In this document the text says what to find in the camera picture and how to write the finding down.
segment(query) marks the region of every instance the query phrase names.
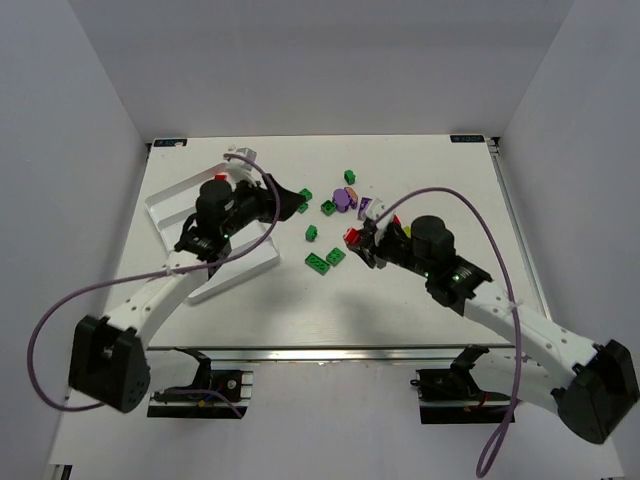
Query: green block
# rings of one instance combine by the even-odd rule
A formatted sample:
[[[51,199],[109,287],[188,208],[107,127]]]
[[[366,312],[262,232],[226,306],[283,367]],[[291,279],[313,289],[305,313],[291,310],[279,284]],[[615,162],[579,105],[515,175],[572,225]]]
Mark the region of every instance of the green block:
[[[315,225],[309,225],[307,231],[304,234],[304,237],[307,239],[307,242],[313,242],[318,236],[318,229]]]
[[[303,188],[298,193],[300,193],[300,195],[302,195],[304,198],[306,198],[307,202],[313,198],[313,195],[311,194],[311,192],[309,190],[307,190],[306,188]]]
[[[347,182],[347,185],[353,185],[356,183],[356,174],[353,173],[353,170],[345,170],[344,181]]]
[[[310,253],[309,256],[307,258],[305,258],[304,263],[309,265],[311,268],[313,268],[320,275],[324,275],[325,273],[327,273],[329,271],[329,267],[330,267],[330,265],[327,262],[322,260],[315,253]]]
[[[327,262],[335,267],[342,261],[344,257],[346,257],[346,254],[338,247],[336,247],[327,254]]]
[[[336,204],[331,200],[327,200],[322,205],[320,205],[320,210],[322,210],[322,213],[324,213],[326,216],[329,216],[336,211]]]

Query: white table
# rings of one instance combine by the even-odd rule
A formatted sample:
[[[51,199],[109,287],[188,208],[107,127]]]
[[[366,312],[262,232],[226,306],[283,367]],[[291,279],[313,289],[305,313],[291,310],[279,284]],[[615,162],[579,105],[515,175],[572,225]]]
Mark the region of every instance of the white table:
[[[483,214],[503,252],[519,299],[535,305],[502,192],[484,143],[451,143],[440,136],[333,136],[189,139],[183,147],[155,147],[137,201],[118,276],[157,270],[166,251],[144,201],[150,195],[221,162],[231,146],[258,152],[258,163],[285,188],[313,192],[310,208],[276,228],[282,253],[276,268],[199,305],[182,305],[152,340],[155,347],[342,347],[504,343],[436,304],[424,281],[395,266],[368,269],[353,254],[324,276],[304,264],[309,252],[322,257],[343,250],[342,235],[358,224],[355,211],[326,217],[320,204],[346,186],[355,172],[358,195],[387,204],[424,186],[447,186],[469,198]],[[460,255],[502,282],[483,231],[460,201],[428,194],[401,206],[404,224],[438,215],[456,236]],[[315,242],[304,239],[310,224]],[[109,307],[140,284],[117,287]]]

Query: robotic arm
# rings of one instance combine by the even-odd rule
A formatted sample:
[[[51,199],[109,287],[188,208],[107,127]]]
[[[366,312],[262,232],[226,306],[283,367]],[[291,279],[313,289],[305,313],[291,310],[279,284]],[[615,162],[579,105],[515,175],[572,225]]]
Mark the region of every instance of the robotic arm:
[[[210,387],[210,360],[200,352],[145,350],[171,313],[215,275],[220,265],[189,267],[227,258],[235,233],[254,220],[271,223],[274,219],[274,192],[261,188],[242,169],[236,167],[232,172],[238,180],[235,189],[222,179],[209,180],[200,187],[196,212],[185,221],[175,251],[163,266],[172,269],[171,275],[148,281],[102,318],[86,316],[77,324],[69,386],[124,413],[133,410],[148,390]],[[285,221],[306,199],[267,176],[263,180],[275,187],[280,199],[277,220]]]
[[[426,278],[426,289],[442,306],[514,342],[512,310],[518,309],[523,350],[538,364],[522,364],[519,397],[552,413],[584,440],[603,443],[640,398],[629,351],[615,340],[606,346],[549,322],[525,305],[513,305],[491,276],[456,254],[454,235],[444,222],[422,216],[411,224],[411,238],[373,201],[363,228],[349,229],[347,248],[370,268],[393,263]],[[481,392],[510,395],[515,362],[486,347],[469,346],[454,360],[445,384],[420,386],[450,398],[475,398]]]

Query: purple cable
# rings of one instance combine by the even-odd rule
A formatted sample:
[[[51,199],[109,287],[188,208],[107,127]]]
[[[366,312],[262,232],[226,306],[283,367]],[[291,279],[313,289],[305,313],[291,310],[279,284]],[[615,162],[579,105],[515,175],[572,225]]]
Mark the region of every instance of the purple cable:
[[[391,205],[385,212],[373,223],[377,224],[380,220],[382,220],[385,216],[389,215],[393,210],[398,208],[404,202],[413,198],[417,195],[421,195],[423,193],[432,193],[432,192],[441,192],[448,193],[453,195],[462,201],[469,209],[473,212],[478,222],[482,226],[484,233],[487,235],[489,239],[489,243],[491,243],[491,248],[493,249],[493,253],[498,260],[498,264],[500,265],[500,270],[502,271],[502,276],[504,277],[504,282],[507,286],[507,295],[509,297],[509,301],[514,304],[515,303],[515,295],[513,293],[513,284],[511,283],[511,277],[509,277],[509,272],[507,271],[507,266],[504,263],[504,259],[502,258],[502,254],[500,253],[500,249],[498,248],[498,244],[496,243],[495,238],[493,238],[493,234],[491,230],[489,230],[489,226],[480,215],[480,212],[473,206],[473,204],[467,200],[461,193],[452,190],[447,187],[427,187],[416,190],[415,192],[411,192],[408,195],[405,195],[400,200]],[[509,406],[507,407],[507,412],[505,413],[502,422],[495,429],[495,431],[491,434],[484,448],[482,449],[482,453],[478,458],[478,464],[476,465],[476,477],[484,478],[491,467],[493,466],[493,462],[498,456],[498,452],[500,452],[500,448],[502,447],[502,443],[509,431],[509,425],[511,424],[511,419],[513,418],[513,413],[515,412],[516,407],[518,406],[518,391],[520,390],[520,377],[522,375],[522,364],[520,362],[520,358],[522,358],[522,332],[520,330],[520,316],[518,315],[518,309],[513,308],[513,329],[515,333],[515,348],[516,348],[516,368],[513,376],[513,387],[511,388],[511,400],[509,401]]]
[[[176,390],[173,388],[169,388],[167,390],[165,390],[165,393],[173,393],[173,394],[184,394],[184,395],[211,395],[216,397],[217,399],[223,401],[224,403],[227,404],[227,406],[231,409],[231,411],[233,413],[235,413],[236,417],[238,418],[242,418],[244,417],[244,415],[242,414],[242,412],[240,410],[238,410],[238,407],[236,407],[231,400],[229,400],[227,397],[225,397],[224,395],[222,395],[220,392],[217,392],[216,390],[207,390],[207,389],[193,389],[193,390]]]
[[[94,408],[98,408],[98,407],[101,407],[103,405],[102,403],[94,403],[94,404],[91,404],[91,405],[84,405],[82,407],[68,407],[66,405],[62,405],[62,404],[56,403],[54,400],[49,398],[49,396],[44,392],[44,390],[40,386],[40,382],[38,382],[38,378],[36,377],[36,371],[35,371],[35,367],[34,367],[34,359],[33,359],[34,350],[35,350],[35,347],[36,347],[36,340],[38,339],[38,335],[40,334],[40,331],[42,330],[42,327],[44,327],[45,323],[47,323],[47,320],[49,320],[51,315],[53,315],[55,313],[55,311],[58,310],[62,305],[64,305],[65,303],[67,303],[70,300],[73,300],[76,297],[79,297],[80,295],[83,295],[83,294],[89,293],[89,292],[93,292],[94,290],[98,290],[100,288],[112,287],[114,285],[120,285],[121,283],[135,282],[137,280],[147,280],[147,279],[152,279],[152,278],[155,279],[155,278],[160,278],[160,277],[166,277],[167,275],[170,275],[171,273],[177,273],[177,274],[188,273],[188,272],[193,272],[194,270],[201,270],[201,269],[205,269],[205,268],[213,268],[213,267],[217,267],[219,265],[223,265],[225,263],[233,262],[234,260],[237,260],[237,259],[239,259],[241,257],[244,257],[245,255],[248,255],[253,250],[258,248],[258,246],[262,242],[264,242],[267,238],[269,238],[269,235],[271,235],[271,232],[273,232],[273,229],[276,227],[276,224],[278,223],[278,218],[280,217],[280,195],[278,195],[278,189],[276,188],[275,184],[273,183],[273,180],[271,180],[271,177],[269,177],[267,175],[267,173],[262,169],[262,167],[260,167],[254,161],[249,160],[248,158],[246,158],[246,157],[244,157],[242,155],[238,155],[238,154],[235,154],[235,153],[225,153],[223,155],[223,157],[226,158],[226,159],[237,158],[238,160],[242,160],[243,162],[248,163],[253,168],[255,168],[256,171],[258,173],[260,173],[262,175],[262,177],[264,178],[264,181],[266,182],[267,186],[273,192],[273,195],[275,197],[275,204],[276,204],[275,205],[275,207],[276,207],[275,208],[275,213],[274,213],[274,216],[273,216],[273,222],[271,222],[271,225],[269,225],[269,228],[267,228],[266,232],[264,232],[264,235],[262,235],[255,243],[253,243],[249,248],[247,248],[246,250],[242,251],[241,253],[239,253],[237,255],[231,255],[231,256],[229,256],[227,258],[216,260],[215,262],[212,262],[212,263],[206,263],[206,264],[202,264],[202,265],[194,265],[194,266],[191,266],[191,267],[175,268],[175,269],[171,270],[170,272],[168,272],[167,270],[158,270],[157,272],[142,273],[142,274],[139,274],[139,275],[132,275],[130,277],[117,278],[115,280],[107,280],[106,282],[96,283],[96,284],[93,284],[93,285],[89,285],[87,287],[83,287],[83,288],[81,288],[79,290],[76,290],[75,292],[71,292],[69,295],[65,296],[64,298],[61,298],[56,303],[54,303],[49,308],[49,310],[47,310],[44,313],[42,318],[40,318],[40,320],[36,324],[35,328],[33,329],[33,333],[31,333],[31,337],[29,338],[29,346],[27,347],[27,372],[29,374],[29,380],[31,381],[31,385],[33,386],[33,389],[36,391],[36,393],[38,394],[40,399],[44,403],[49,405],[51,408],[54,408],[54,409],[59,410],[61,412],[85,412],[87,410],[93,410]]]

